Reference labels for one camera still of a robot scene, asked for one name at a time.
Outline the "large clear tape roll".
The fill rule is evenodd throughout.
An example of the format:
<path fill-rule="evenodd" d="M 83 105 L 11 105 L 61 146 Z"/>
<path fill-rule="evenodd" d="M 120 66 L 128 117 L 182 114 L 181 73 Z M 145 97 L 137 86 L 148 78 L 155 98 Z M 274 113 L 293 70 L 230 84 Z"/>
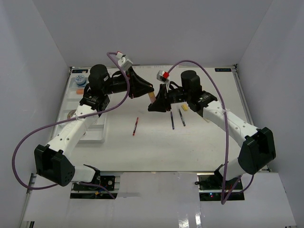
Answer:
<path fill-rule="evenodd" d="M 74 116 L 76 110 L 71 110 L 68 114 L 67 114 L 67 119 L 70 119 Z"/>

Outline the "yellow cap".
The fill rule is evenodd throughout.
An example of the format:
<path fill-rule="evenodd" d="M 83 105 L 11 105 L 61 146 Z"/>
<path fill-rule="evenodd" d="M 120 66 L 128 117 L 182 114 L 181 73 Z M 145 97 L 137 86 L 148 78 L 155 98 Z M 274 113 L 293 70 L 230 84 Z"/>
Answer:
<path fill-rule="evenodd" d="M 186 104 L 182 104 L 181 105 L 181 108 L 184 110 L 184 111 L 188 111 L 188 106 Z"/>

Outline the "red gel pen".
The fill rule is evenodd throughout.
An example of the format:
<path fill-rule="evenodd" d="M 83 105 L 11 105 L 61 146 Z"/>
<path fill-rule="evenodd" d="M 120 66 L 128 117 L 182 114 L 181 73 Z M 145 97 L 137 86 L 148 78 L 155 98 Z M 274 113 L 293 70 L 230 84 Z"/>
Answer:
<path fill-rule="evenodd" d="M 135 136 L 138 121 L 139 121 L 139 117 L 136 118 L 136 122 L 135 122 L 135 125 L 134 125 L 134 128 L 133 128 L 133 136 Z"/>

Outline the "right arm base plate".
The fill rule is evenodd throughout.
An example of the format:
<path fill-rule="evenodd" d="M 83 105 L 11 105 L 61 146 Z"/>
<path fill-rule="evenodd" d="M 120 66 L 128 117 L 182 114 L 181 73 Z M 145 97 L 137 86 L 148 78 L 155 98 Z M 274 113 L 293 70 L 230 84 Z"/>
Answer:
<path fill-rule="evenodd" d="M 199 188 L 200 201 L 221 201 L 222 184 L 216 182 L 214 175 L 198 175 L 198 180 L 194 182 Z M 243 190 L 242 181 L 239 180 L 228 200 L 243 201 L 244 193 L 238 193 Z"/>

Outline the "orange capped highlighter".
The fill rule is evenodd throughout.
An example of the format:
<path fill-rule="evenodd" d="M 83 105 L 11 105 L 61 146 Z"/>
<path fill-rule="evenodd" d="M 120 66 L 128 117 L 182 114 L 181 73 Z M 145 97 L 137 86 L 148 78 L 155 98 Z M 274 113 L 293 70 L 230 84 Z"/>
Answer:
<path fill-rule="evenodd" d="M 84 89 L 78 89 L 78 90 L 76 90 L 76 93 L 77 93 L 78 95 L 81 95 L 81 94 L 84 93 Z"/>

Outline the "pink highlighter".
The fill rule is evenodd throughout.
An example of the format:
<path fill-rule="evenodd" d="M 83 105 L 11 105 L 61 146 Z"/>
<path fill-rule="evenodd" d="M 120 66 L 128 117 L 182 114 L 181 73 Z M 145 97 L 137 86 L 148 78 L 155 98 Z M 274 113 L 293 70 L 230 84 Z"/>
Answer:
<path fill-rule="evenodd" d="M 154 92 L 149 93 L 148 96 L 149 96 L 151 104 L 153 104 L 156 101 Z"/>

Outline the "black logo sticker right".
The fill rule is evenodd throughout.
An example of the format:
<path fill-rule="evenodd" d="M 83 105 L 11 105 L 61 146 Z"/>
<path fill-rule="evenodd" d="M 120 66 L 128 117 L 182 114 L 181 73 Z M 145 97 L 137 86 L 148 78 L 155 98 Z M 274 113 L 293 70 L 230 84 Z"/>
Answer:
<path fill-rule="evenodd" d="M 216 72 L 231 72 L 231 68 L 215 68 Z"/>

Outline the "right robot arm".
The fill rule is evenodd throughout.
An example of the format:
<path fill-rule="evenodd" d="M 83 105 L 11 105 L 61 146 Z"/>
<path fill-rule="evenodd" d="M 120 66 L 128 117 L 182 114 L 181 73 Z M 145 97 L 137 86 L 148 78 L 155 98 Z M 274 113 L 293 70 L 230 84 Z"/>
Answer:
<path fill-rule="evenodd" d="M 238 176 L 245 173 L 254 175 L 276 158 L 272 131 L 251 125 L 226 111 L 220 101 L 202 89 L 200 77 L 193 70 L 181 73 L 182 85 L 169 80 L 169 73 L 159 71 L 157 79 L 162 82 L 155 101 L 148 106 L 150 112 L 166 112 L 171 105 L 186 102 L 199 116 L 210 120 L 228 134 L 240 146 L 239 156 L 220 165 L 209 178 L 219 189 L 226 189 Z"/>

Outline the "aluminium table rail right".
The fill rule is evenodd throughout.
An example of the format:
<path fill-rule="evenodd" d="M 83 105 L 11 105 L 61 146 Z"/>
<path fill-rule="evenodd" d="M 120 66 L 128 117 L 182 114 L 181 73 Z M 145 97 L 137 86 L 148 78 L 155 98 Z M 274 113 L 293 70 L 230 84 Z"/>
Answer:
<path fill-rule="evenodd" d="M 244 128 L 249 130 L 249 133 L 245 134 L 245 140 L 242 143 L 238 161 L 245 172 L 254 175 L 275 158 L 274 142 L 271 138 L 272 133 L 268 128 L 260 129 L 253 124 L 240 84 L 237 67 L 234 68 L 233 75 L 247 118 L 247 123 L 244 125 Z"/>

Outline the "purple gel pen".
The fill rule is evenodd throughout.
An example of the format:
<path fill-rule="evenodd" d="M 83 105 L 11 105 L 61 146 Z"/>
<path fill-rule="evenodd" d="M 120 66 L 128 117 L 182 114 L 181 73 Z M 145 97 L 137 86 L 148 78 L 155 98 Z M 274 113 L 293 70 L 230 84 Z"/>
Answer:
<path fill-rule="evenodd" d="M 172 129 L 175 130 L 174 118 L 173 118 L 173 113 L 172 113 L 172 111 L 170 111 L 170 116 L 171 116 L 171 126 L 172 126 Z"/>

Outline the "black logo sticker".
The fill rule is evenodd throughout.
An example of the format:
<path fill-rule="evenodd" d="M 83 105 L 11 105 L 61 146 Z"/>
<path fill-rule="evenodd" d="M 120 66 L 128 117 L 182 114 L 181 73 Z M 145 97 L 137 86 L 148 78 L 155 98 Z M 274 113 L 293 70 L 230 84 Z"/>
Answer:
<path fill-rule="evenodd" d="M 231 68 L 215 68 L 216 72 L 231 72 Z"/>
<path fill-rule="evenodd" d="M 86 74 L 88 73 L 88 69 L 73 69 L 72 74 Z"/>

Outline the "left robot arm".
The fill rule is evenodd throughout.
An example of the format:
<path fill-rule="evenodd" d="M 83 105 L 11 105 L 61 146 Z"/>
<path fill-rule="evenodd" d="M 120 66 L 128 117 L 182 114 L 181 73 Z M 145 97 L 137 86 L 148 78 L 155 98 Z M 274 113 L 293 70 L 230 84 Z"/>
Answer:
<path fill-rule="evenodd" d="M 99 187 L 100 177 L 96 175 L 96 168 L 75 166 L 69 159 L 88 128 L 109 111 L 109 95 L 125 92 L 126 98 L 138 98 L 154 92 L 153 85 L 135 73 L 127 55 L 121 52 L 108 52 L 107 55 L 116 57 L 113 62 L 119 72 L 110 76 L 105 65 L 91 67 L 88 84 L 73 117 L 68 119 L 57 136 L 34 150 L 37 174 L 60 186 L 84 182 L 91 190 Z"/>

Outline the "white compartment tray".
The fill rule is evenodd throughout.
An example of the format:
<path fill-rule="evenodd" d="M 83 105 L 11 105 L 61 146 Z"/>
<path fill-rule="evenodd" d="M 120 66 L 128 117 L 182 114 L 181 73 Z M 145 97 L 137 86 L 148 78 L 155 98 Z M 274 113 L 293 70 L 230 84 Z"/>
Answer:
<path fill-rule="evenodd" d="M 67 114 L 71 110 L 76 110 L 79 105 L 79 101 L 83 95 L 78 95 L 76 90 L 84 89 L 83 87 L 77 87 L 75 84 L 75 76 L 70 76 L 65 90 L 64 98 L 62 100 L 59 114 L 57 116 L 57 122 L 67 119 Z M 104 143 L 107 131 L 107 114 L 102 114 L 98 120 L 96 120 L 85 132 L 79 143 Z"/>

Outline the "blue cleaning gel jar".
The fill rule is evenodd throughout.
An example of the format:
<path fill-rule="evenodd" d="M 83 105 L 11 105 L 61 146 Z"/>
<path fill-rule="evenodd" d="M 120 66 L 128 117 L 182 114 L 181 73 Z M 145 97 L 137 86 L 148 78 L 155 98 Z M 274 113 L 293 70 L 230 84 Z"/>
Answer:
<path fill-rule="evenodd" d="M 87 85 L 87 78 L 83 74 L 76 75 L 74 81 L 77 87 L 85 87 Z"/>

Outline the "black logo sticker left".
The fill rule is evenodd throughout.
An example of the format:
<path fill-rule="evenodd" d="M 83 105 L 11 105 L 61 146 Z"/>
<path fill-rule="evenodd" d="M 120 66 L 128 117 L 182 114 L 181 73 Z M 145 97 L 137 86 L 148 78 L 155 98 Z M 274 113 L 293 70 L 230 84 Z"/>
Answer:
<path fill-rule="evenodd" d="M 88 73 L 88 69 L 73 69 L 72 74 L 86 74 Z"/>

